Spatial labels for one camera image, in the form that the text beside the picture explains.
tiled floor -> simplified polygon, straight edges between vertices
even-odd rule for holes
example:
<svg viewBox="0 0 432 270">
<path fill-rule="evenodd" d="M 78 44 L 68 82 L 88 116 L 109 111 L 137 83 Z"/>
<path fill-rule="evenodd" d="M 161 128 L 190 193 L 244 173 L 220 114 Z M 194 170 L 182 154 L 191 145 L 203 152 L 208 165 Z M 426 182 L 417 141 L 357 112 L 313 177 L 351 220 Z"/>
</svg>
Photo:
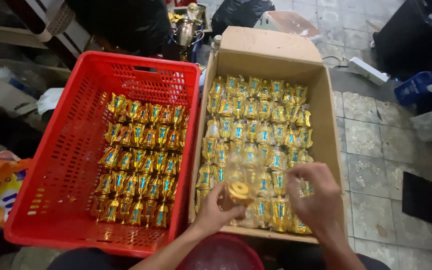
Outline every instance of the tiled floor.
<svg viewBox="0 0 432 270">
<path fill-rule="evenodd" d="M 322 33 L 317 45 L 322 57 L 358 57 L 375 66 L 370 43 L 404 0 L 272 0 L 277 11 L 294 10 Z M 199 0 L 212 17 L 222 0 Z M 328 67 L 345 65 L 335 58 L 323 60 Z"/>
<path fill-rule="evenodd" d="M 391 270 L 432 269 L 432 224 L 401 211 L 403 172 L 432 181 L 432 155 L 391 102 L 334 92 L 349 243 Z"/>
</svg>

box flap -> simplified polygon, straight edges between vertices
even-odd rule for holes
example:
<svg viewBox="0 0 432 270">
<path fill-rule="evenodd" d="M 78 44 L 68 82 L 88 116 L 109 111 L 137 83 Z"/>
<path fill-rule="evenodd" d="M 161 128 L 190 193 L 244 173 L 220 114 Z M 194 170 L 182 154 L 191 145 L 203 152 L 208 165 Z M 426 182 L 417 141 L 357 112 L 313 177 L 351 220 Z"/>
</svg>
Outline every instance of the box flap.
<svg viewBox="0 0 432 270">
<path fill-rule="evenodd" d="M 323 64 L 318 49 L 308 38 L 271 30 L 229 26 L 221 39 L 220 52 L 224 51 Z"/>
</svg>

red plastic crate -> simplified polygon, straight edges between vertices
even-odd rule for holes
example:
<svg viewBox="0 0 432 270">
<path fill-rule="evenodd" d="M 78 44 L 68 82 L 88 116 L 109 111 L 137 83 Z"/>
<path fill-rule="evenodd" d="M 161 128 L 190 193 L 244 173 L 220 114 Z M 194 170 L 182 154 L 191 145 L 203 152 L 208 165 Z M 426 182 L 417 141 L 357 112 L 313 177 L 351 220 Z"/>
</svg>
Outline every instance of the red plastic crate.
<svg viewBox="0 0 432 270">
<path fill-rule="evenodd" d="M 181 234 L 187 226 L 200 72 L 192 63 L 94 51 L 81 54 L 9 214 L 6 240 L 57 249 L 96 247 L 145 258 Z M 103 135 L 112 120 L 107 109 L 111 93 L 189 107 L 188 139 L 169 229 L 96 223 L 89 214 L 102 172 L 97 162 L 107 146 Z"/>
</svg>

forearm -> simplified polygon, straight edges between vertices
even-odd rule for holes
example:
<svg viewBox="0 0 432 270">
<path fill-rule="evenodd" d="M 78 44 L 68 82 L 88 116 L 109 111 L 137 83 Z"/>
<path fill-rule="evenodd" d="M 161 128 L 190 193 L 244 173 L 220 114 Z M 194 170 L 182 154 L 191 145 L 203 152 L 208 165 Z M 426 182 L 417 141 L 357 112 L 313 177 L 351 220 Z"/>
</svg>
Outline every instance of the forearm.
<svg viewBox="0 0 432 270">
<path fill-rule="evenodd" d="M 318 232 L 316 237 L 324 250 L 327 270 L 365 270 L 363 263 L 351 249 L 348 239 L 338 224 Z"/>
<path fill-rule="evenodd" d="M 203 234 L 195 227 L 189 227 L 173 242 L 129 270 L 174 270 L 203 238 Z"/>
</svg>

cardboard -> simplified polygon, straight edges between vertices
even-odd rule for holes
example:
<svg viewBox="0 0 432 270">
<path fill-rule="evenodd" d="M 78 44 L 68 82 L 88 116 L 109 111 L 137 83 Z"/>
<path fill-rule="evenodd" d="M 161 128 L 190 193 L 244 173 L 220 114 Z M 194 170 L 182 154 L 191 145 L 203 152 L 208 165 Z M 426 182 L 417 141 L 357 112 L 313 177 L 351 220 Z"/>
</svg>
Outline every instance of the cardboard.
<svg viewBox="0 0 432 270">
<path fill-rule="evenodd" d="M 269 30 L 228 27 L 223 33 L 218 52 L 211 52 L 206 70 L 201 99 L 201 115 L 195 146 L 194 166 L 189 197 L 189 222 L 195 220 L 195 186 L 201 165 L 201 143 L 206 128 L 208 91 L 213 78 L 242 75 L 262 77 L 308 87 L 307 103 L 311 112 L 312 157 L 326 163 L 334 179 L 341 186 L 340 145 L 334 112 L 333 91 L 329 72 L 323 66 L 321 55 L 308 38 Z M 346 231 L 343 199 L 341 198 L 338 222 Z M 276 238 L 290 241 L 317 243 L 312 236 L 282 234 L 261 229 L 225 226 L 225 233 Z"/>
</svg>

